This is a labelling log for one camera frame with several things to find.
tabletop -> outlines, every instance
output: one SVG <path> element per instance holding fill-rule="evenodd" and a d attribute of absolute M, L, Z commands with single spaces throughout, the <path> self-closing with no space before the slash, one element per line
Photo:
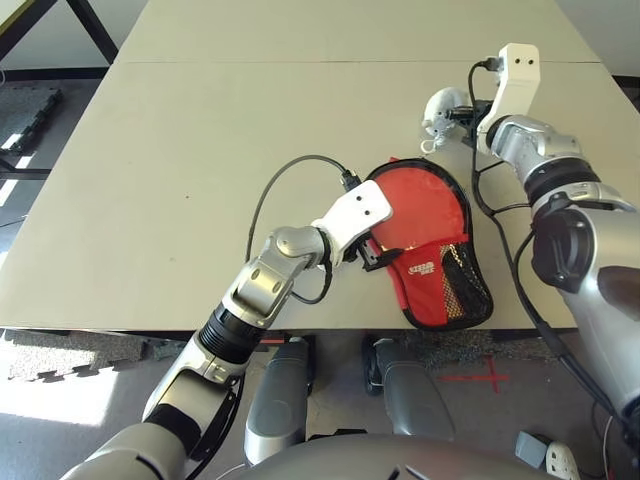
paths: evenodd
<path fill-rule="evenodd" d="M 466 89 L 470 64 L 513 41 L 541 51 L 531 116 L 576 135 L 600 178 L 640 204 L 640 116 L 553 2 L 266 5 L 149 2 L 0 271 L 2 324 L 199 328 L 242 266 L 251 213 L 278 167 L 319 153 L 365 176 L 390 157 L 418 156 L 429 97 Z M 478 74 L 477 90 L 493 98 L 492 76 Z M 468 188 L 470 155 L 452 143 L 430 158 Z M 483 180 L 487 200 L 522 201 L 515 176 L 495 170 Z M 294 167 L 273 188 L 254 245 L 321 217 L 341 193 L 326 165 Z M 530 327 L 497 233 L 473 213 L 495 302 L 482 327 Z M 505 221 L 515 245 L 527 212 Z M 549 322 L 572 326 L 560 296 L 527 262 L 522 270 Z M 296 290 L 314 296 L 321 285 L 321 272 L 305 272 Z M 386 272 L 356 263 L 338 269 L 322 303 L 289 301 L 273 327 L 411 328 Z"/>

red mesh bag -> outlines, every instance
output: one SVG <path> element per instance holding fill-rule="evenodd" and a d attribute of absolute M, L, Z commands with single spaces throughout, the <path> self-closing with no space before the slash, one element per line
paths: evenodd
<path fill-rule="evenodd" d="M 393 207 L 372 229 L 370 247 L 390 255 L 400 307 L 415 327 L 455 330 L 493 311 L 473 250 L 471 209 L 456 180 L 424 159 L 397 160 L 369 174 Z"/>

wire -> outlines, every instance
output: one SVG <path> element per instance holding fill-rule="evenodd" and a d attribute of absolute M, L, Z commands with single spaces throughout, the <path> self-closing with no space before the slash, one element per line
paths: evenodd
<path fill-rule="evenodd" d="M 236 392 L 235 404 L 233 405 L 233 410 L 231 411 L 231 414 L 227 419 L 227 423 L 225 423 L 224 425 L 224 429 L 222 430 L 222 433 L 220 433 L 218 440 L 211 447 L 207 456 L 202 459 L 202 461 L 198 464 L 198 466 L 193 469 L 193 471 L 187 476 L 187 478 L 185 478 L 185 480 L 194 480 L 198 475 L 200 475 L 202 471 L 205 468 L 207 468 L 207 465 L 209 465 L 209 463 L 211 462 L 215 454 L 218 453 L 218 450 L 220 450 L 220 447 L 224 443 L 224 440 L 227 438 L 227 435 L 231 430 L 231 426 L 233 425 L 233 422 L 236 419 L 236 415 L 238 414 L 238 410 L 240 408 L 240 400 L 242 400 L 243 391 L 244 391 L 244 375 L 242 375 L 242 377 L 240 377 L 240 380 L 238 381 L 238 391 Z"/>
<path fill-rule="evenodd" d="M 222 475 L 216 477 L 216 480 L 222 480 L 224 477 L 226 477 L 230 473 L 235 472 L 236 470 L 239 470 L 241 468 L 246 468 L 246 465 L 244 463 L 241 463 L 240 465 L 236 465 L 235 467 L 231 467 L 229 470 L 224 472 Z"/>
<path fill-rule="evenodd" d="M 602 461 L 604 462 L 604 475 L 607 480 L 609 480 L 609 458 L 607 455 L 607 437 L 609 436 L 609 428 L 611 427 L 611 422 L 613 421 L 613 415 L 609 417 L 607 420 L 607 426 L 604 427 L 604 434 L 602 439 Z"/>
<path fill-rule="evenodd" d="M 260 199 L 258 200 L 258 204 L 256 205 L 256 209 L 253 212 L 253 218 L 251 219 L 251 225 L 249 226 L 249 238 L 247 239 L 247 249 L 244 255 L 245 262 L 248 262 L 249 260 L 251 260 L 251 247 L 253 245 L 253 235 L 255 234 L 255 231 L 256 231 L 256 224 L 258 223 L 260 210 L 262 210 L 262 204 L 267 198 L 267 194 L 269 193 L 269 190 L 271 190 L 271 187 L 273 187 L 273 184 L 276 183 L 276 180 L 278 180 L 278 178 L 280 178 L 280 176 L 284 172 L 289 170 L 294 165 L 304 162 L 306 160 L 318 160 L 321 162 L 326 162 L 336 167 L 338 170 L 340 170 L 341 173 L 347 172 L 347 169 L 344 168 L 339 162 L 335 161 L 333 158 L 325 157 L 324 155 L 303 155 L 301 157 L 294 158 L 293 160 L 285 163 L 282 167 L 280 167 L 278 171 L 273 175 L 273 177 L 271 177 L 267 185 L 264 187 L 264 190 L 260 195 Z"/>
<path fill-rule="evenodd" d="M 320 303 L 324 297 L 327 296 L 327 292 L 329 291 L 329 287 L 331 287 L 331 280 L 333 279 L 333 265 L 331 265 L 331 259 L 327 258 L 327 261 L 324 262 L 324 285 L 322 286 L 322 291 L 320 295 L 316 298 L 309 300 L 297 294 L 296 292 L 291 292 L 291 296 L 296 300 L 299 300 L 302 303 L 306 303 L 307 305 L 315 305 L 316 303 Z"/>
<path fill-rule="evenodd" d="M 614 417 L 617 421 L 623 422 L 623 420 L 618 417 L 615 408 L 611 404 L 611 401 L 607 397 L 606 393 L 600 388 L 600 386 L 593 380 L 591 375 L 580 365 L 580 363 L 575 359 L 569 348 L 562 341 L 562 339 L 558 336 L 558 334 L 553 330 L 553 328 L 542 318 L 540 313 L 538 313 L 537 309 L 529 299 L 526 294 L 522 283 L 520 282 L 520 274 L 518 271 L 520 258 L 524 249 L 527 247 L 529 242 L 533 239 L 535 232 L 532 230 L 529 232 L 525 240 L 522 242 L 520 247 L 518 248 L 515 257 L 511 257 L 511 249 L 509 247 L 509 242 L 507 240 L 507 236 L 505 234 L 504 228 L 502 224 L 495 218 L 497 213 L 502 211 L 507 211 L 512 208 L 520 208 L 519 206 L 509 206 L 504 207 L 499 210 L 493 210 L 490 208 L 484 199 L 482 198 L 482 194 L 480 192 L 480 177 L 483 171 L 486 171 L 490 168 L 497 167 L 499 163 L 494 163 L 489 165 L 483 170 L 478 170 L 477 168 L 477 157 L 478 157 L 478 142 L 477 142 L 477 128 L 478 128 L 478 110 L 477 110 L 477 102 L 475 97 L 475 92 L 473 88 L 473 74 L 479 67 L 486 67 L 486 61 L 476 62 L 472 65 L 469 70 L 469 75 L 467 77 L 467 84 L 469 86 L 469 97 L 471 99 L 471 105 L 473 108 L 473 128 L 471 129 L 470 136 L 472 142 L 472 156 L 471 156 L 471 188 L 473 192 L 473 198 L 478 205 L 478 208 L 484 213 L 496 226 L 498 230 L 498 234 L 500 236 L 500 242 L 502 244 L 502 249 L 504 250 L 504 254 L 507 260 L 507 264 L 509 265 L 509 270 L 511 271 L 511 277 L 513 279 L 514 287 L 516 289 L 516 293 L 518 295 L 518 299 L 522 304 L 525 312 L 538 329 L 540 336 L 549 346 L 549 349 L 552 353 L 558 358 L 560 363 L 573 375 L 573 377 L 578 381 L 578 383 L 602 406 L 602 408 L 609 413 L 612 417 Z"/>
<path fill-rule="evenodd" d="M 502 208 L 497 208 L 496 210 L 493 211 L 493 215 L 497 215 L 499 213 L 502 212 L 507 212 L 509 210 L 514 210 L 516 208 L 529 208 L 529 204 L 528 203 L 512 203 L 511 205 L 507 205 L 506 207 L 502 207 Z"/>
<path fill-rule="evenodd" d="M 278 169 L 278 171 L 273 175 L 273 177 L 271 177 L 271 179 L 269 180 L 269 182 L 267 182 L 267 185 L 264 187 L 264 190 L 262 190 L 262 193 L 260 194 L 260 199 L 258 200 L 258 204 L 256 205 L 256 208 L 253 212 L 253 217 L 251 218 L 251 225 L 249 226 L 249 235 L 247 238 L 247 248 L 245 251 L 245 255 L 244 255 L 244 261 L 248 262 L 249 260 L 251 260 L 251 247 L 253 245 L 253 237 L 255 235 L 255 231 L 256 231 L 256 224 L 258 223 L 258 217 L 260 216 L 260 211 L 262 210 L 262 205 L 264 204 L 265 199 L 267 198 L 267 195 L 269 193 L 269 191 L 271 190 L 271 187 L 273 187 L 273 184 L 276 183 L 276 180 L 278 180 L 278 178 L 280 178 L 280 176 L 286 172 L 289 168 L 293 167 L 294 165 L 307 161 L 307 160 L 317 160 L 317 161 L 321 161 L 321 162 L 325 162 L 328 163 L 330 165 L 333 165 L 334 167 L 336 167 L 338 170 L 340 170 L 341 173 L 348 173 L 348 170 L 338 161 L 334 160 L 333 158 L 329 158 L 329 157 L 325 157 L 324 155 L 303 155 L 301 157 L 298 158 L 294 158 L 293 160 L 285 163 L 282 167 L 280 167 Z M 323 263 L 324 265 L 324 285 L 322 286 L 322 291 L 320 292 L 320 295 L 318 295 L 316 298 L 313 299 L 308 299 L 305 298 L 303 296 L 301 296 L 300 294 L 296 293 L 296 292 L 292 292 L 291 296 L 293 298 L 295 298 L 296 300 L 305 303 L 307 305 L 315 305 L 316 303 L 321 302 L 324 297 L 327 295 L 327 292 L 329 291 L 329 288 L 331 287 L 331 281 L 333 279 L 333 270 L 332 270 L 332 265 L 331 265 L 331 260 L 329 258 L 329 255 L 326 256 L 326 260 Z"/>

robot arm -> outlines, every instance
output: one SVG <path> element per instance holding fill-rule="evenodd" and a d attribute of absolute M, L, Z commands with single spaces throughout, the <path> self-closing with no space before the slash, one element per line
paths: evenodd
<path fill-rule="evenodd" d="M 575 138 L 549 125 L 506 117 L 491 153 L 513 166 L 527 194 L 535 273 L 558 289 L 571 310 L 618 415 L 637 424 L 640 214 L 600 182 Z"/>
<path fill-rule="evenodd" d="M 238 401 L 233 387 L 295 278 L 320 264 L 337 267 L 356 239 L 391 214 L 378 185 L 366 181 L 314 226 L 271 233 L 151 394 L 143 422 L 118 433 L 63 479 L 184 478 L 189 458 L 203 459 L 224 440 Z"/>
<path fill-rule="evenodd" d="M 465 143 L 513 167 L 531 206 L 533 269 L 562 295 L 604 392 L 638 441 L 640 214 L 600 181 L 574 137 L 525 116 L 539 63 L 533 45 L 508 44 L 469 76 L 471 94 L 475 68 L 496 72 L 493 101 L 471 98 L 468 105 L 458 100 L 464 92 L 444 89 L 429 101 L 423 125 L 436 145 L 462 126 Z"/>

floor mat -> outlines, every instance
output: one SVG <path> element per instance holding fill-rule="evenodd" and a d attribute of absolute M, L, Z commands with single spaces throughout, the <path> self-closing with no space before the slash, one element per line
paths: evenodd
<path fill-rule="evenodd" d="M 0 89 L 0 149 L 21 153 L 39 126 L 62 98 L 56 88 L 4 87 Z"/>
<path fill-rule="evenodd" d="M 399 339 L 428 369 L 450 363 L 481 362 L 484 356 L 516 360 L 552 360 L 555 357 L 540 338 L 497 342 L 489 330 L 423 332 L 407 330 Z"/>
<path fill-rule="evenodd" d="M 144 344 L 144 339 L 126 335 L 71 332 L 63 336 L 6 330 L 0 339 L 0 374 L 21 380 L 90 375 L 101 368 L 140 360 Z"/>

